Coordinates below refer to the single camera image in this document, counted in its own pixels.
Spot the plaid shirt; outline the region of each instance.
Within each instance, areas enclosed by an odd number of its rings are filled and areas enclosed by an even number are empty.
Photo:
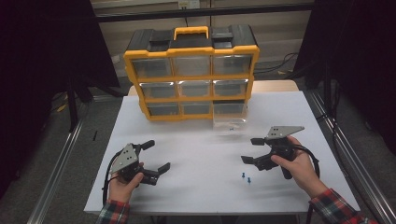
[[[107,200],[105,206],[100,212],[97,224],[117,224],[127,223],[129,215],[129,204],[120,203],[113,200]]]
[[[359,216],[337,192],[328,189],[310,201],[315,211],[326,223],[336,224],[375,224],[375,221]],[[96,223],[127,223],[129,204],[107,200]]]
[[[337,224],[375,224],[375,221],[362,217],[337,192],[328,189],[310,201],[315,211],[326,223]]]

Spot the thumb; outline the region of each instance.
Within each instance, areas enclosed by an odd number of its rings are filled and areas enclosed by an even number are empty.
[[[143,177],[143,173],[138,173],[135,175],[134,178],[128,183],[127,188],[131,191],[134,190],[139,185],[140,181],[142,181]]]
[[[281,167],[289,170],[291,168],[291,161],[281,158],[280,156],[273,155],[271,156],[271,161],[280,165]]]

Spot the wall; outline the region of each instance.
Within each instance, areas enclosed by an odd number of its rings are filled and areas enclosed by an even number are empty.
[[[93,9],[98,14],[109,13],[137,13],[178,9],[175,0],[91,0]],[[313,0],[200,0],[204,7],[249,7],[258,5],[278,5],[313,2]],[[261,14],[227,15],[187,18],[189,26],[210,25],[228,26],[230,24],[249,24],[261,48],[259,62],[282,61],[283,57],[292,52],[298,52],[304,38],[310,11],[277,12]],[[126,76],[122,55],[129,41],[137,29],[172,29],[186,26],[184,18],[147,20],[147,21],[118,21],[100,24],[108,51],[115,59],[117,75]]]

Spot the yellow and black storage box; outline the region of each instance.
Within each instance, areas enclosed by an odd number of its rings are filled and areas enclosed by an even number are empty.
[[[248,25],[136,30],[129,79],[149,120],[244,117],[259,47]]]

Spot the carrying handle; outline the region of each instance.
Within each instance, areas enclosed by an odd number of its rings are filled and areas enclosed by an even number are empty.
[[[174,40],[177,35],[193,35],[193,34],[206,34],[206,39],[209,38],[209,29],[207,26],[194,26],[194,27],[177,27],[175,29]]]

